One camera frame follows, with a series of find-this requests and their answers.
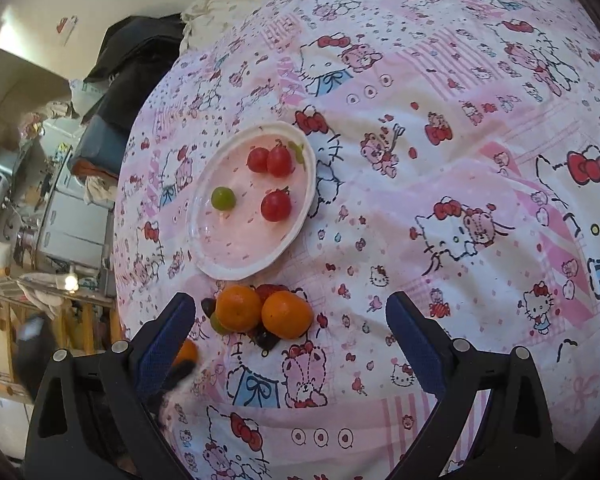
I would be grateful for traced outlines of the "small orange mandarin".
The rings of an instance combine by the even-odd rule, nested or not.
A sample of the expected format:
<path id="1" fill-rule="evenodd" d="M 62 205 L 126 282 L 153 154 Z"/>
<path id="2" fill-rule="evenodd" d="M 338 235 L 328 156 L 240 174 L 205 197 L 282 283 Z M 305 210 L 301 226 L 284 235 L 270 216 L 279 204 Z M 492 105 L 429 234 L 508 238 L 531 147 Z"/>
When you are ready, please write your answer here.
<path id="1" fill-rule="evenodd" d="M 198 348 L 196 344 L 186 338 L 183 342 L 180 350 L 178 350 L 178 354 L 176 355 L 173 365 L 178 366 L 182 363 L 194 363 L 196 364 L 198 361 Z"/>

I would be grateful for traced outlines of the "dark purple grape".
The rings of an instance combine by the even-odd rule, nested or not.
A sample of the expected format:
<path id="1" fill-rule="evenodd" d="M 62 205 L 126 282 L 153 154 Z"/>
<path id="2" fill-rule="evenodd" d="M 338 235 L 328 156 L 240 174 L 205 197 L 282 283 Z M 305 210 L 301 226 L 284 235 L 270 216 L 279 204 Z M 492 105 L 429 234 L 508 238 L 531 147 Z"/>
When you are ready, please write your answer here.
<path id="1" fill-rule="evenodd" d="M 201 301 L 201 309 L 204 311 L 204 315 L 207 318 L 211 318 L 215 312 L 216 301 L 214 298 L 204 298 Z"/>

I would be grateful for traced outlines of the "large red tomato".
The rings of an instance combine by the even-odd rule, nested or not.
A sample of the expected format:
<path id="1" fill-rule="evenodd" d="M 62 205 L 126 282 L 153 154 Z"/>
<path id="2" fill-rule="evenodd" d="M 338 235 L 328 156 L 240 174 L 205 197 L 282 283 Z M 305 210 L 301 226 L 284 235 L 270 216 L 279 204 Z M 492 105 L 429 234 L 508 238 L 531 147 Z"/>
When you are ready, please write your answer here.
<path id="1" fill-rule="evenodd" d="M 268 297 L 271 297 L 276 292 L 288 292 L 288 288 L 284 285 L 261 284 L 254 291 L 259 296 L 261 304 L 264 304 Z"/>

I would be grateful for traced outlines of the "green grape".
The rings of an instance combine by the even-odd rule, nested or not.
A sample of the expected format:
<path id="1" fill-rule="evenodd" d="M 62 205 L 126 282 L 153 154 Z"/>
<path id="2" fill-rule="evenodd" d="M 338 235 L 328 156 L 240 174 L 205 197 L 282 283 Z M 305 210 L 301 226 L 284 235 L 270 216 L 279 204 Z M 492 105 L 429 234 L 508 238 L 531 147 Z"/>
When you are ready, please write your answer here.
<path id="1" fill-rule="evenodd" d="M 218 333 L 221 336 L 226 336 L 226 335 L 230 335 L 232 333 L 231 330 L 229 330 L 228 328 L 224 327 L 221 322 L 219 321 L 218 317 L 216 316 L 215 313 L 212 313 L 212 315 L 209 318 L 210 321 L 210 325 L 212 327 L 212 330 L 215 331 L 215 333 Z"/>
<path id="2" fill-rule="evenodd" d="M 218 186 L 212 191 L 210 202 L 218 211 L 230 211 L 236 206 L 236 197 L 231 188 Z"/>

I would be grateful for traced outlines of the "red cherry tomato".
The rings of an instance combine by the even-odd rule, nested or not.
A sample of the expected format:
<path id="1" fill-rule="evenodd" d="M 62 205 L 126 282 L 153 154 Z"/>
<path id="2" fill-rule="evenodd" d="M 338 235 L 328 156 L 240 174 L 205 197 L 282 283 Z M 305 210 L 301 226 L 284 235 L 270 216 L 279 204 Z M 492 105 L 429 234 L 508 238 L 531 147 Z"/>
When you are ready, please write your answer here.
<path id="1" fill-rule="evenodd" d="M 274 148 L 268 152 L 266 169 L 271 176 L 276 178 L 286 178 L 291 174 L 291 154 L 284 144 L 276 144 Z"/>
<path id="2" fill-rule="evenodd" d="M 281 222 L 286 220 L 291 213 L 291 200 L 286 188 L 272 191 L 263 197 L 260 211 L 262 217 L 268 222 Z"/>
<path id="3" fill-rule="evenodd" d="M 267 148 L 253 148 L 247 157 L 247 167 L 256 174 L 266 174 L 268 172 L 268 154 Z"/>

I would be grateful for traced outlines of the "wooden rack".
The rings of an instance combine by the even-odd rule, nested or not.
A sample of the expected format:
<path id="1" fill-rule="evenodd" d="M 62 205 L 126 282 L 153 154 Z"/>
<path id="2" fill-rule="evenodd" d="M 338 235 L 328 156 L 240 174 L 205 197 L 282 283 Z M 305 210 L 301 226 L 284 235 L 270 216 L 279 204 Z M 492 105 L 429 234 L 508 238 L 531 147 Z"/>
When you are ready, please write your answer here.
<path id="1" fill-rule="evenodd" d="M 0 268 L 0 330 L 8 371 L 0 393 L 34 402 L 55 351 L 91 356 L 122 338 L 116 300 L 102 296 L 74 273 L 13 274 Z"/>

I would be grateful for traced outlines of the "pink strawberry pattern plate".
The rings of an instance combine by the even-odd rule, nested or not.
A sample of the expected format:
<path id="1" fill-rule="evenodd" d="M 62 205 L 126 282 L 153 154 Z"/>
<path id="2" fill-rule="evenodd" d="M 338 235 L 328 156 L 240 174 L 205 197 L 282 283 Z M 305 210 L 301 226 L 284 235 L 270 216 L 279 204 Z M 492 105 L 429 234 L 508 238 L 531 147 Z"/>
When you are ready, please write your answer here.
<path id="1" fill-rule="evenodd" d="M 284 144 L 292 171 L 286 178 L 256 174 L 247 167 L 253 148 Z M 236 206 L 218 211 L 212 191 L 231 188 Z M 268 222 L 260 206 L 266 193 L 286 188 L 290 216 Z M 300 233 L 316 193 L 316 156 L 306 135 L 286 122 L 270 122 L 234 134 L 210 157 L 194 187 L 188 210 L 189 249 L 202 273 L 221 281 L 240 281 L 273 264 Z"/>

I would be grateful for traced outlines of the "grey storage drawers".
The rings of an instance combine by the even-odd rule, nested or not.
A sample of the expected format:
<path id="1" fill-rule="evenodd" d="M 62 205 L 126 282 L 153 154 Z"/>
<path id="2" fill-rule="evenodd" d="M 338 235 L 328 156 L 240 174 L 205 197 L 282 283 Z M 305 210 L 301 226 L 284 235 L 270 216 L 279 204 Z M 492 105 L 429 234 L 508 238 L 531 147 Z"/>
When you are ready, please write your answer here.
<path id="1" fill-rule="evenodd" d="M 36 244 L 40 266 L 48 259 L 98 270 L 102 263 L 113 202 L 84 200 L 85 185 L 69 169 L 71 152 L 54 175 Z"/>

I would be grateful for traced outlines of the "blue orange cushion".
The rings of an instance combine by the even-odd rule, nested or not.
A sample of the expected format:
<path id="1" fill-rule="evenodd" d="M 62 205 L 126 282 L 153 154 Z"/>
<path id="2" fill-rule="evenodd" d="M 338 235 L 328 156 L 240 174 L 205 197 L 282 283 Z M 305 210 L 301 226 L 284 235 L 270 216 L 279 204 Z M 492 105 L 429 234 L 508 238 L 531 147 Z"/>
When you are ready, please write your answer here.
<path id="1" fill-rule="evenodd" d="M 129 129 L 121 129 L 95 115 L 86 126 L 68 161 L 70 172 L 79 178 L 119 179 Z"/>

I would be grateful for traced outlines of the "pink Hello Kitty bedsheet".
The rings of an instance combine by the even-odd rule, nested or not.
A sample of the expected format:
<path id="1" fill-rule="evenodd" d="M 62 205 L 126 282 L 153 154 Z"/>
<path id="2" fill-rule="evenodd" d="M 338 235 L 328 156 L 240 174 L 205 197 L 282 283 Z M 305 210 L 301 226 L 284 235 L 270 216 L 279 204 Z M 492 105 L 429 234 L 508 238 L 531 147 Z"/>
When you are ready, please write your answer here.
<path id="1" fill-rule="evenodd" d="M 114 260 L 134 335 L 225 284 L 189 249 L 210 157 L 281 120 L 317 161 L 301 234 L 252 286 L 311 306 L 259 348 L 204 314 L 159 419 L 192 479 L 382 479 L 434 399 L 391 335 L 402 290 L 451 336 L 527 347 L 554 436 L 600 435 L 600 32 L 578 0 L 270 0 L 180 55 L 123 157 Z"/>

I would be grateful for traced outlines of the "black jacket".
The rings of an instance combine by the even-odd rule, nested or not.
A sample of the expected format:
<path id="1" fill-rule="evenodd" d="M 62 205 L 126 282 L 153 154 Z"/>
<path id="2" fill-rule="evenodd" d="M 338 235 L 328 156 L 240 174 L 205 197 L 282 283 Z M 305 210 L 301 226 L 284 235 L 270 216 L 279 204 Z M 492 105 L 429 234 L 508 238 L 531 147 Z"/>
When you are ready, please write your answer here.
<path id="1" fill-rule="evenodd" d="M 183 32 L 178 14 L 132 15 L 111 25 L 95 65 L 84 78 L 89 84 L 108 84 L 95 114 L 121 131 L 130 131 L 146 99 L 180 56 Z"/>

